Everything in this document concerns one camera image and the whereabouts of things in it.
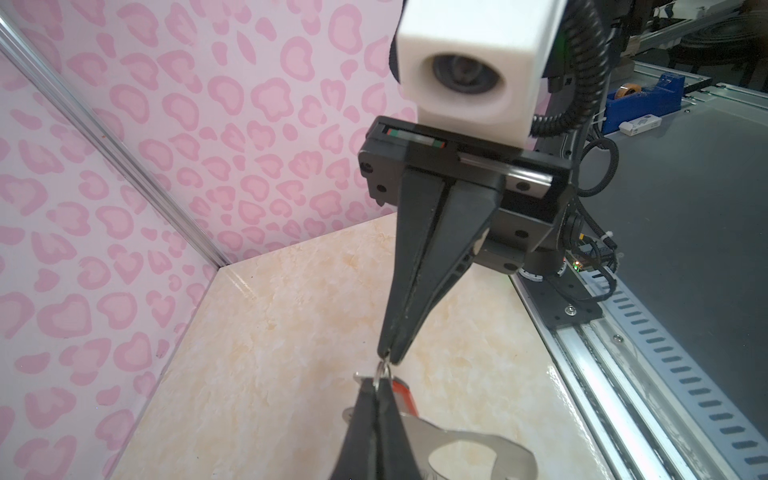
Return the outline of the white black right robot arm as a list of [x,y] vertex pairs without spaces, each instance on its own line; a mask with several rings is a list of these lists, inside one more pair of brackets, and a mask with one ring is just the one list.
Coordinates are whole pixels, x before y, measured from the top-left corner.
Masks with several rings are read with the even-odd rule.
[[398,364],[429,313],[479,264],[554,282],[615,247],[579,185],[586,136],[626,41],[631,1],[407,1],[389,68],[414,121],[376,118],[358,154],[397,210],[377,346]]

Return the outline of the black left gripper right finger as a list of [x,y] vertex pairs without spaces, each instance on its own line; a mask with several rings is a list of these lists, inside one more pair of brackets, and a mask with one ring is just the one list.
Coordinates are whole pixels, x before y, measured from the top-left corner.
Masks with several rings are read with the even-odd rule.
[[390,379],[381,379],[376,390],[376,478],[419,480],[421,478]]

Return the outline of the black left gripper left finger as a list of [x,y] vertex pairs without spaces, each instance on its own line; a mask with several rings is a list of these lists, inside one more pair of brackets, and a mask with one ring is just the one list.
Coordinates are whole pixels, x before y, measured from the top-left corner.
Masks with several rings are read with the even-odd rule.
[[330,475],[336,480],[377,478],[377,393],[372,378],[365,378],[358,391],[347,433]]

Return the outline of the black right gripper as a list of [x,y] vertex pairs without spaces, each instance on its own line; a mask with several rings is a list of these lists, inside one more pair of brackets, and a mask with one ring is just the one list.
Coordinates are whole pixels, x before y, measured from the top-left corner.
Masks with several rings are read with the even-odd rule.
[[404,360],[431,310],[476,255],[476,263],[499,272],[564,271],[570,161],[379,116],[358,162],[370,196],[398,204],[394,273],[377,347],[392,364]]

